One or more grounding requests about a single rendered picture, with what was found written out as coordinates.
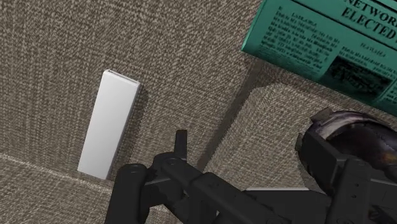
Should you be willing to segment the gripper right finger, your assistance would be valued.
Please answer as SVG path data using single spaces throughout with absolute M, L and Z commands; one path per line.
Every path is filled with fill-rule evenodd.
M 397 178 L 339 152 L 315 132 L 299 133 L 296 151 L 331 198 L 324 224 L 397 224 Z

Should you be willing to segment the teal folded newspaper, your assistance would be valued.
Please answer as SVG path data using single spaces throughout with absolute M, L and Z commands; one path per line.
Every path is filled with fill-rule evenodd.
M 263 0 L 242 51 L 397 116 L 397 0 Z

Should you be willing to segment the white flat remote control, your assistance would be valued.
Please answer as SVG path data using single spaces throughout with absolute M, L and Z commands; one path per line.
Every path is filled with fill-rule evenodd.
M 140 86 L 110 69 L 103 72 L 77 171 L 99 179 L 109 176 Z

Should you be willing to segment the beige woven fabric sofa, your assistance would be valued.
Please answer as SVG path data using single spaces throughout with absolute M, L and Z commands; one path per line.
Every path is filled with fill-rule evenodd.
M 188 132 L 235 187 L 309 188 L 295 141 L 323 108 L 397 117 L 241 51 L 261 0 L 0 0 L 0 224 L 104 224 L 116 171 Z M 102 73 L 141 83 L 109 178 L 78 172 Z

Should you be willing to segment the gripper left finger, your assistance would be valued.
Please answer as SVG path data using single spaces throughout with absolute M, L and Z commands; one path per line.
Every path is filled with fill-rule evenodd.
M 177 130 L 172 152 L 150 167 L 119 168 L 104 224 L 144 224 L 150 208 L 164 205 L 183 224 L 290 224 L 217 175 L 186 161 L 187 131 Z

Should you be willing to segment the dark purple glossy round object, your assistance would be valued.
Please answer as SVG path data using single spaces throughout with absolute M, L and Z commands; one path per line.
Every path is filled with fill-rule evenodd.
M 357 111 L 325 108 L 311 117 L 308 130 L 337 151 L 358 157 L 397 183 L 397 130 L 386 122 Z

